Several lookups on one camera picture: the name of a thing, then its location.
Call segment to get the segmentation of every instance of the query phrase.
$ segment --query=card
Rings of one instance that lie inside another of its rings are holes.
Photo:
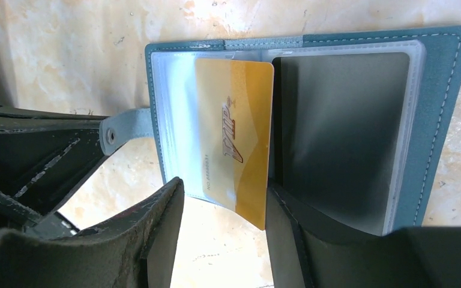
[[[195,73],[204,195],[264,230],[273,66],[199,58]]]

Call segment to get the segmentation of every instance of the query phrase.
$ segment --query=wallet stitching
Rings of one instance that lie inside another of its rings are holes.
[[[444,99],[443,99],[442,104],[441,104],[441,111],[439,113],[439,119],[437,121],[436,131],[435,131],[434,137],[432,139],[432,146],[430,148],[430,154],[429,154],[429,159],[427,161],[427,167],[425,168],[425,174],[423,176],[423,183],[421,185],[420,198],[418,199],[418,205],[416,207],[416,211],[415,211],[415,214],[414,214],[414,220],[412,222],[412,225],[415,226],[416,225],[416,220],[418,218],[418,212],[419,212],[420,206],[421,206],[421,201],[423,199],[423,193],[425,191],[425,184],[426,184],[426,181],[427,181],[429,168],[430,168],[430,165],[432,163],[432,155],[433,155],[434,148],[435,148],[434,143],[436,142],[437,135],[439,133],[439,128],[441,127],[442,114],[444,113],[444,105],[446,104],[446,100],[448,99],[448,92],[450,90],[451,79],[453,77],[453,73],[455,72],[455,66],[457,64],[457,58],[459,56],[459,50],[460,50],[460,44],[461,44],[460,36],[458,36],[455,33],[435,33],[435,34],[418,34],[418,35],[384,36],[384,37],[364,37],[364,38],[333,39],[333,40],[284,41],[284,42],[264,42],[264,43],[253,43],[253,44],[246,44],[246,43],[245,44],[224,44],[224,45],[210,45],[209,47],[240,47],[240,46],[243,47],[243,46],[278,45],[278,44],[330,43],[330,42],[339,42],[339,41],[396,39],[396,38],[409,38],[409,37],[416,38],[416,37],[428,37],[428,36],[456,36],[459,43],[457,45],[457,51],[455,52],[455,58],[453,60],[453,66],[451,68],[450,77],[448,78],[448,85],[446,87],[446,92],[444,94]],[[161,47],[161,48],[156,48],[156,49],[154,49],[152,51],[149,51],[149,54],[148,54],[148,62],[149,62],[148,70],[149,70],[149,81],[150,81],[150,83],[152,83],[152,68],[151,68],[151,54],[152,54],[152,52],[157,51],[157,50],[178,50],[178,49],[188,49],[188,48],[190,48],[190,46]],[[151,92],[154,95],[154,85],[151,85]],[[156,109],[155,108],[155,101],[153,100],[151,103],[152,103],[153,108]],[[158,130],[158,125],[157,125],[156,113],[154,113],[154,117],[155,117],[155,130],[156,130],[156,133],[158,135],[160,135],[160,132]],[[163,155],[162,155],[162,152],[161,152],[161,145],[158,146],[158,153],[160,154],[160,159],[163,159]]]

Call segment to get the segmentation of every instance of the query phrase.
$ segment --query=card logo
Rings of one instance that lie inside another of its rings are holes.
[[[243,163],[243,157],[236,149],[236,146],[234,146],[234,140],[236,139],[236,121],[231,118],[231,105],[231,98],[227,97],[227,103],[223,103],[223,107],[221,108],[223,155],[231,156],[237,162]]]

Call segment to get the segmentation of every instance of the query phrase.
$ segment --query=marble surface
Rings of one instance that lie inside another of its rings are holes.
[[[461,1],[0,0],[0,101],[93,115],[148,106],[150,42],[459,24]],[[134,140],[61,212],[88,227],[160,186],[154,142]],[[461,90],[423,224],[461,226]],[[187,199],[172,287],[272,286],[264,232]]]

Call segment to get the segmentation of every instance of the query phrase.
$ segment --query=wallet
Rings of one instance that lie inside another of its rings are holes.
[[[131,126],[152,127],[164,182],[179,176],[215,203],[195,188],[197,58],[269,62],[269,177],[363,232],[422,223],[461,83],[461,26],[159,43],[145,55],[151,111]]]

